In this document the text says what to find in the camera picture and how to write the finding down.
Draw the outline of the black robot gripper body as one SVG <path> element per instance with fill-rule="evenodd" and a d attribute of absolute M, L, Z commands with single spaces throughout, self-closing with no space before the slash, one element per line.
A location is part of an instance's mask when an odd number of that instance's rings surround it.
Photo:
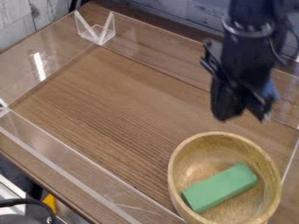
<path fill-rule="evenodd" d="M 277 62 L 286 62 L 281 56 L 286 22 L 243 25 L 225 21 L 223 28 L 223 43 L 211 40 L 205 43 L 206 53 L 201 63 L 211 76 L 226 74 L 242 86 L 246 102 L 250 91 L 262 95 L 268 88 L 277 88 L 272 70 Z"/>

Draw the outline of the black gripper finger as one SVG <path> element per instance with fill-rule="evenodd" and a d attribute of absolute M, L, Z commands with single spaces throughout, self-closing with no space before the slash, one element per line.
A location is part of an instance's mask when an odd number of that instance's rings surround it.
<path fill-rule="evenodd" d="M 241 116 L 246 108 L 242 86 L 225 73 L 218 73 L 213 76 L 210 90 L 210 105 L 214 117 L 226 122 L 233 117 Z"/>
<path fill-rule="evenodd" d="M 247 94 L 247 110 L 256 118 L 266 123 L 273 114 L 273 106 L 280 101 L 281 95 L 276 87 L 268 88 L 264 94 L 250 91 Z"/>

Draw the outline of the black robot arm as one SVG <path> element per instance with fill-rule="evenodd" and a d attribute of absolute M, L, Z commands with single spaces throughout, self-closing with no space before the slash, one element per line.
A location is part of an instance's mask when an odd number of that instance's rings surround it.
<path fill-rule="evenodd" d="M 210 107 L 225 122 L 247 110 L 265 121 L 280 101 L 272 79 L 288 35 L 296 32 L 289 15 L 299 12 L 299 0 L 231 0 L 222 20 L 225 39 L 205 43 L 201 64 L 211 74 Z"/>

